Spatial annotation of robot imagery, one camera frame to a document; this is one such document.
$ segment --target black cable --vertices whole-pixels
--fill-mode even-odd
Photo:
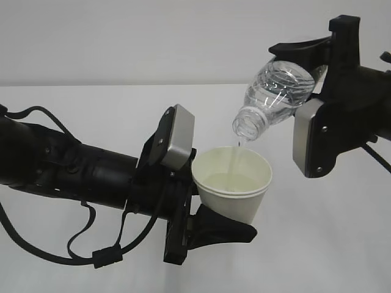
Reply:
[[[93,264],[93,259],[72,259],[72,258],[64,258],[62,256],[52,255],[51,253],[45,252],[27,241],[25,241],[18,232],[12,226],[7,214],[5,213],[2,204],[0,203],[0,222],[3,225],[5,231],[10,236],[10,238],[20,246],[22,249],[26,250],[28,253],[32,255],[38,256],[46,261],[55,262],[56,264],[65,264],[68,266],[85,266],[88,264]]]
[[[377,160],[388,172],[391,173],[391,165],[377,152],[375,152],[374,149],[372,149],[369,145],[365,144],[362,147],[368,154],[370,154],[375,160]]]
[[[123,211],[123,212],[122,212],[122,216],[121,216],[121,228],[120,228],[120,232],[119,232],[118,237],[117,237],[117,241],[115,242],[114,245],[119,245],[119,243],[120,243],[120,241],[121,241],[123,226],[125,225],[125,220],[126,220],[126,215],[127,215],[127,214],[128,214],[127,211]]]
[[[69,239],[68,243],[67,243],[67,250],[68,250],[68,254],[71,258],[81,258],[81,259],[86,259],[86,258],[83,258],[82,256],[79,256],[77,255],[76,253],[74,253],[71,249],[71,244],[72,242],[82,233],[86,232],[93,224],[93,221],[95,221],[95,218],[97,217],[97,212],[96,210],[91,207],[90,205],[87,204],[87,202],[85,202],[84,200],[81,202],[81,205],[82,206],[85,206],[86,208],[89,209],[90,211],[90,217],[88,219],[88,222],[86,224],[86,226],[78,233],[76,233],[75,235],[72,236],[71,239]]]
[[[148,233],[151,231],[153,225],[155,224],[156,220],[158,219],[158,216],[159,216],[159,213],[160,213],[160,210],[161,210],[161,207],[163,205],[164,198],[166,195],[166,190],[167,190],[167,183],[164,183],[164,187],[162,189],[159,201],[156,204],[155,210],[153,211],[153,214],[152,214],[150,220],[146,224],[145,228],[138,235],[138,237],[135,238],[135,240],[133,240],[130,244],[128,244],[127,246],[125,246],[121,249],[121,252],[123,255],[125,253],[128,253],[129,251],[131,251],[137,245],[139,245],[145,239],[145,237],[147,237]]]
[[[49,110],[45,109],[41,106],[32,106],[26,110],[23,110],[21,112],[11,113],[7,112],[6,116],[11,119],[19,120],[26,118],[32,111],[40,111],[46,114],[70,139],[74,140],[75,142],[80,143],[73,135],[72,133],[61,123],[60,120],[56,116],[54,116]]]
[[[380,59],[384,62],[391,63],[391,53],[390,52],[383,52],[381,54]]]

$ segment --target paper cup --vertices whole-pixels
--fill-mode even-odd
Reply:
[[[230,165],[234,152],[238,154],[237,161]],[[232,176],[227,178],[230,167]],[[191,170],[205,206],[246,224],[252,223],[272,180],[268,161],[243,147],[225,146],[199,154],[193,160]],[[229,190],[225,188],[226,184],[230,186]]]

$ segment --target white paper cup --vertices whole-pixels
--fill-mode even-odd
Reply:
[[[191,166],[192,175],[205,206],[230,219],[251,224],[272,180],[272,170],[265,158],[240,148],[232,173],[252,180],[250,189],[246,191],[227,191],[221,188],[221,184],[208,182],[212,175],[228,173],[235,149],[238,151],[238,147],[224,146],[197,155]]]

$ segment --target silver metal plate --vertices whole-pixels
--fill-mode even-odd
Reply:
[[[174,122],[167,154],[162,164],[174,170],[179,170],[189,159],[194,137],[194,115],[184,107],[175,105]]]
[[[310,170],[307,168],[307,156],[309,155],[309,139],[313,119],[322,105],[321,100],[311,99],[297,109],[294,115],[293,160],[306,177],[310,176]]]

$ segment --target white table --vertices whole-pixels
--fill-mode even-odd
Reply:
[[[195,115],[194,147],[236,143],[231,121],[245,85],[118,87],[0,87],[11,111],[47,107],[86,144],[139,156],[163,111],[180,103]],[[28,121],[52,127],[42,114]],[[340,156],[331,174],[305,178],[292,160],[293,118],[273,126],[250,148],[274,169],[274,182],[255,217],[250,244],[189,251],[183,266],[163,263],[166,222],[158,220],[123,262],[94,270],[42,261],[17,247],[0,228],[0,292],[389,292],[391,177],[363,150]],[[375,148],[391,160],[391,143]],[[65,244],[87,221],[75,201],[0,187],[15,228],[32,244],[66,255]],[[199,204],[193,200],[193,211]],[[112,245],[121,212],[97,206],[97,221],[74,244],[84,256]],[[148,217],[129,215],[123,244]]]

